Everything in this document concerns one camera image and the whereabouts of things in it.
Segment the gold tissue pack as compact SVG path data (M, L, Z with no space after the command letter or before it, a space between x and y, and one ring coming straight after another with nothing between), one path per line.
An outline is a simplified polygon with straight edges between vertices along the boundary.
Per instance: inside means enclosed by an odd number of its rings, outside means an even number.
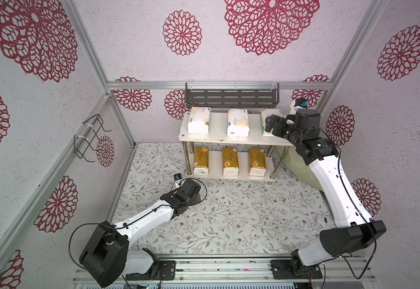
M223 148L223 176L224 177L237 177L239 175L239 161L238 151L236 148Z
M265 152L262 148L249 149L249 175L264 177L267 172Z
M208 176L209 172L209 148L196 147L194 150L193 174L195 176Z

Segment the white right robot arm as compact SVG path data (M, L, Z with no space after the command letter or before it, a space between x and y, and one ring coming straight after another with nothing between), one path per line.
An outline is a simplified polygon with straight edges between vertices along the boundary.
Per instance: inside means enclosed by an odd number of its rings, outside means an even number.
M319 181L335 226L321 231L318 240L293 252L291 266L316 266L343 254L377 245L387 228L374 220L359 200L341 164L337 145L320 129L320 114L300 109L285 118L271 115L265 131L288 140Z

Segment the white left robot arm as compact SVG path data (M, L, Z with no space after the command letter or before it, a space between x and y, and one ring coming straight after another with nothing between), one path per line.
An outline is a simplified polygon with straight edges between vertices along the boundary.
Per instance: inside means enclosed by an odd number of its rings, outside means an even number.
M104 221L95 230L79 257L79 267L86 270L101 288L118 278L162 280L161 260L149 249L132 250L136 243L157 226L167 223L200 204L200 190L205 184L198 179L182 179L179 174L171 190L144 211L121 222Z

